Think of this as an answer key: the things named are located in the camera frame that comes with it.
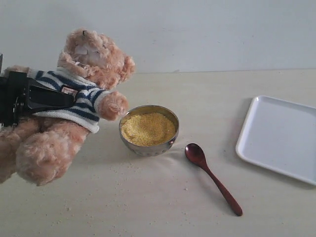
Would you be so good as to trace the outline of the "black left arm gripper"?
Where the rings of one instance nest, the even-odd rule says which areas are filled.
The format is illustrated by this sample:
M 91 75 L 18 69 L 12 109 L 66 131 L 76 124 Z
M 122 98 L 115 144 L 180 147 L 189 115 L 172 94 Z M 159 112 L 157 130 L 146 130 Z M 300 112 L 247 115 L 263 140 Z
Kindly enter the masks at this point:
M 26 72 L 4 70 L 0 74 L 0 124 L 15 126 L 20 118 L 42 111 L 70 108 L 74 96 L 41 84 L 31 84 Z

